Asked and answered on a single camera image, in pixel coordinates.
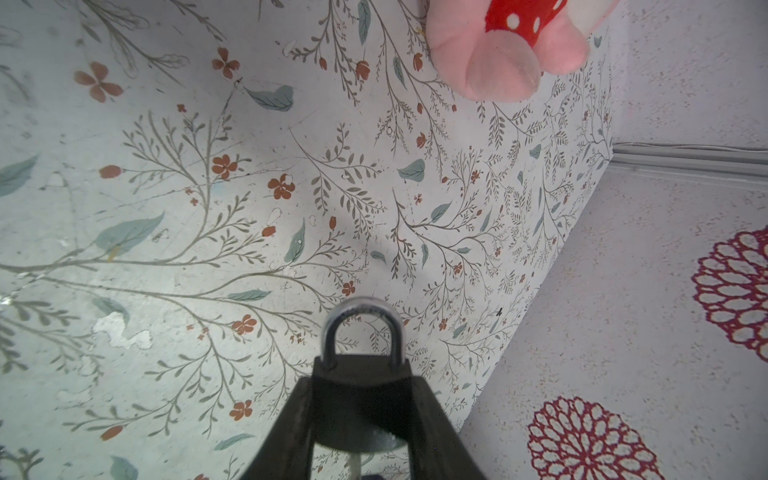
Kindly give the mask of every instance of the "red flower pattern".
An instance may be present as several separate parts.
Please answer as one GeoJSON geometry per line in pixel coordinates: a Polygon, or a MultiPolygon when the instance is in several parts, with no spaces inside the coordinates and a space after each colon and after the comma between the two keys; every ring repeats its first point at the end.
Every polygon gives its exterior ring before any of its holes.
{"type": "Polygon", "coordinates": [[[104,79],[107,77],[107,74],[109,73],[109,70],[106,66],[100,64],[97,61],[92,61],[91,71],[94,74],[93,77],[84,71],[76,71],[74,73],[74,81],[80,85],[92,85],[90,94],[94,100],[103,104],[107,101],[107,94],[113,97],[119,97],[123,94],[123,88],[120,85],[104,81],[104,79]]]}
{"type": "Polygon", "coordinates": [[[368,80],[368,75],[371,73],[371,68],[368,66],[368,62],[361,60],[357,62],[355,66],[355,76],[358,80],[368,80]]]}
{"type": "Polygon", "coordinates": [[[421,53],[417,53],[416,55],[413,55],[413,69],[416,71],[420,71],[422,67],[424,66],[424,61],[422,60],[421,53]]]}
{"type": "Polygon", "coordinates": [[[350,296],[355,293],[355,283],[352,280],[350,280],[349,283],[344,283],[341,293],[343,293],[344,296],[350,296]]]}
{"type": "Polygon", "coordinates": [[[290,184],[288,183],[290,181],[291,179],[288,177],[288,174],[282,174],[280,175],[279,180],[273,178],[266,186],[275,190],[275,200],[279,200],[280,198],[288,200],[290,198],[290,193],[296,189],[296,185],[294,185],[293,182],[290,184]]]}
{"type": "Polygon", "coordinates": [[[236,331],[237,335],[243,335],[244,333],[253,332],[253,327],[256,324],[257,320],[255,318],[245,315],[242,320],[232,323],[232,330],[236,331]]]}
{"type": "Polygon", "coordinates": [[[250,417],[253,413],[253,409],[250,408],[250,404],[250,400],[246,400],[245,403],[235,403],[234,407],[232,407],[232,411],[230,412],[230,417],[235,419],[235,422],[242,419],[243,416],[250,417]]]}
{"type": "Polygon", "coordinates": [[[240,63],[237,60],[229,60],[230,52],[226,48],[219,47],[218,51],[221,60],[215,58],[211,64],[213,65],[214,70],[221,70],[225,77],[231,79],[232,70],[240,68],[240,63]]]}
{"type": "Polygon", "coordinates": [[[575,397],[546,402],[528,425],[531,465],[542,480],[664,480],[656,455],[619,415],[575,397]]]}
{"type": "Polygon", "coordinates": [[[237,170],[237,162],[231,161],[229,155],[214,157],[214,165],[210,169],[216,175],[220,175],[221,180],[226,180],[230,177],[230,172],[237,170]]]}
{"type": "Polygon", "coordinates": [[[119,177],[123,173],[123,169],[117,165],[107,165],[98,171],[101,178],[115,178],[119,177]]]}
{"type": "Polygon", "coordinates": [[[691,279],[707,321],[768,362],[768,227],[716,243],[699,266],[691,279]]]}

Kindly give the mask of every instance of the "red circular floral design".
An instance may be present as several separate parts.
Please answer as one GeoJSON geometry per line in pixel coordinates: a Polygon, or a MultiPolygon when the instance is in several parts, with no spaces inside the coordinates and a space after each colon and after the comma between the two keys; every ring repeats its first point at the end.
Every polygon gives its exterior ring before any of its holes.
{"type": "Polygon", "coordinates": [[[707,321],[768,362],[768,227],[715,243],[699,266],[691,279],[707,321]]]}
{"type": "Polygon", "coordinates": [[[640,435],[619,415],[575,397],[546,402],[528,426],[541,480],[664,480],[640,435]]]}

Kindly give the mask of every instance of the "padlock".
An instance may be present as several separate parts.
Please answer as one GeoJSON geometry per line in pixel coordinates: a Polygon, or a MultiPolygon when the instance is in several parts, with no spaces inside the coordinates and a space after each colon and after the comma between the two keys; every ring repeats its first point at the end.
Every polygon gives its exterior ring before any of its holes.
{"type": "Polygon", "coordinates": [[[311,377],[299,379],[240,480],[308,480],[315,442],[354,454],[408,444],[412,480],[485,480],[437,398],[405,359],[397,313],[356,297],[329,314],[311,377]],[[389,326],[389,356],[336,355],[336,331],[352,315],[373,313],[389,326]]]}
{"type": "Polygon", "coordinates": [[[386,303],[354,298],[328,315],[312,371],[316,441],[345,452],[387,452],[406,444],[411,366],[405,361],[402,320],[386,303]],[[353,315],[378,315],[389,327],[389,358],[336,355],[336,331],[353,315]]]}

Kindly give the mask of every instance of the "red fabric with white polka dots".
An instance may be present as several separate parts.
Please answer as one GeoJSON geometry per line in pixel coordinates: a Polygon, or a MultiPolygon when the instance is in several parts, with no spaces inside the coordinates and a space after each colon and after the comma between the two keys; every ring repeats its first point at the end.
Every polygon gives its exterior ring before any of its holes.
{"type": "Polygon", "coordinates": [[[492,0],[485,16],[485,31],[509,30],[536,45],[541,30],[568,0],[492,0]]]}

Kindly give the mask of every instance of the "white polka dot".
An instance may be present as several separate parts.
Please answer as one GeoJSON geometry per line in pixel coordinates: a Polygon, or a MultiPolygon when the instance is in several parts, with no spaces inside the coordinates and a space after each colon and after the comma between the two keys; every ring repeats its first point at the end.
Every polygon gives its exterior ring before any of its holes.
{"type": "Polygon", "coordinates": [[[515,30],[517,27],[520,26],[520,17],[518,17],[516,14],[510,14],[507,17],[507,26],[510,30],[515,30]]]}

